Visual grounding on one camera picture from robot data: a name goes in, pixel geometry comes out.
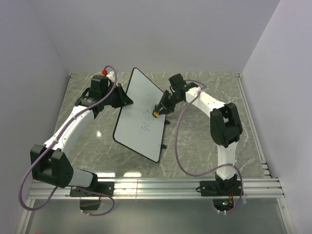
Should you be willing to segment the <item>white whiteboard black frame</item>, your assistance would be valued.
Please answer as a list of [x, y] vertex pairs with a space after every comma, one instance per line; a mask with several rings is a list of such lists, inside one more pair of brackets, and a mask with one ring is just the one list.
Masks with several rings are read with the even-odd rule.
[[154, 117], [153, 109], [162, 98], [163, 91], [138, 68], [133, 68], [126, 95], [133, 104], [120, 109], [113, 140], [157, 163], [166, 116]]

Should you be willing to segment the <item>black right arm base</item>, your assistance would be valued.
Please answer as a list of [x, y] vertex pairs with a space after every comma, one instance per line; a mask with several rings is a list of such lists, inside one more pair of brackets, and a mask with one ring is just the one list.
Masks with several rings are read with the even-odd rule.
[[218, 212], [228, 213], [235, 205], [234, 197], [242, 199], [244, 192], [241, 181], [235, 175], [231, 179], [222, 180], [216, 178], [214, 181], [200, 181], [196, 192], [202, 197], [214, 197], [213, 206]]

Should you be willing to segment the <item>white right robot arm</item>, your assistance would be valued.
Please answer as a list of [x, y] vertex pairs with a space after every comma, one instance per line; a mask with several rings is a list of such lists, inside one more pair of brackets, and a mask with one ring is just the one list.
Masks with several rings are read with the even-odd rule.
[[204, 91], [206, 85], [195, 80], [185, 80], [181, 74], [170, 77], [169, 83], [170, 89], [164, 92], [159, 104], [155, 106], [153, 116], [171, 114], [178, 103], [182, 101], [187, 103], [175, 126], [175, 140], [178, 139], [183, 115], [191, 105], [209, 117], [210, 135], [217, 145], [218, 166], [199, 173], [198, 176], [214, 172], [217, 180], [216, 191], [221, 195], [226, 195], [232, 190], [231, 182], [242, 178], [235, 165], [236, 148], [243, 132], [237, 106], [232, 102], [224, 103], [217, 100]]

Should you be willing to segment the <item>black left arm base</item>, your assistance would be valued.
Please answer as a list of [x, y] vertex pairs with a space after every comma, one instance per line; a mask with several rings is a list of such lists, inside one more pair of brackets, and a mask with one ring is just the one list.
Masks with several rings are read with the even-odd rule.
[[[88, 188], [72, 187], [69, 196], [79, 198], [79, 207], [82, 213], [89, 216], [101, 216], [111, 212], [115, 206], [114, 189], [114, 182], [96, 182]], [[105, 199], [108, 199], [111, 207], [106, 211], [100, 211]]]

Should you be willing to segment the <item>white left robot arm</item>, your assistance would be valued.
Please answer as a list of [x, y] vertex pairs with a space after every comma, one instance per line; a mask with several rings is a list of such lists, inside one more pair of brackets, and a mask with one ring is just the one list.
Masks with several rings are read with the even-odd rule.
[[76, 100], [67, 120], [43, 145], [34, 145], [30, 152], [32, 177], [59, 188], [79, 186], [87, 196], [98, 192], [97, 176], [74, 169], [68, 155], [75, 142], [104, 110], [105, 106], [121, 108], [133, 104], [114, 72], [103, 71], [91, 79], [91, 85]]

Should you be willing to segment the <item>aluminium side rail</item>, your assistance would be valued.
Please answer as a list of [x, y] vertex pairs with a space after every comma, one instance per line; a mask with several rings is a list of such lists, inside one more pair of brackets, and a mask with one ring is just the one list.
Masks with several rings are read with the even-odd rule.
[[246, 112], [247, 112], [247, 116], [248, 116], [248, 120], [249, 120], [249, 123], [250, 123], [250, 126], [251, 126], [251, 130], [252, 130], [252, 133], [253, 133], [254, 141], [255, 141], [255, 144], [256, 144], [256, 147], [257, 147], [257, 151], [258, 151], [258, 154], [259, 154], [259, 157], [260, 157], [261, 167], [262, 167], [262, 171], [264, 173], [264, 177], [265, 178], [272, 178], [272, 175], [271, 175], [271, 173], [269, 171], [269, 167], [267, 165], [267, 162], [266, 162], [266, 159], [265, 159], [262, 147], [261, 147], [261, 143], [260, 143], [257, 131], [256, 131], [256, 127], [255, 127], [255, 124], [254, 124], [252, 113], [250, 111], [249, 104], [248, 104], [248, 101], [247, 101], [247, 98], [246, 98], [246, 95], [245, 95], [245, 92], [244, 92], [244, 89], [243, 89], [243, 85], [242, 85], [242, 81], [241, 81], [241, 74], [240, 73], [235, 73], [235, 77], [236, 77], [236, 80], [237, 80], [237, 83], [238, 83], [238, 86], [239, 86], [239, 89], [240, 89], [240, 92], [241, 92], [241, 95], [242, 95], [242, 99], [243, 99], [243, 102], [244, 102], [244, 106], [245, 106]]

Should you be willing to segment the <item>aluminium mounting rail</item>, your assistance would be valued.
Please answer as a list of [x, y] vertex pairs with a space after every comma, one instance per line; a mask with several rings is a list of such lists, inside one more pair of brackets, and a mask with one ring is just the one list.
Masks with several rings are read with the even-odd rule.
[[[100, 182], [113, 182], [113, 198], [117, 199], [201, 199], [228, 198], [226, 196], [203, 197], [195, 189], [202, 180], [209, 178], [100, 178]], [[285, 197], [281, 184], [277, 178], [243, 179], [244, 198], [281, 198]], [[27, 199], [46, 199], [54, 186], [33, 180]], [[71, 188], [58, 188], [52, 199], [79, 199], [70, 197]]]

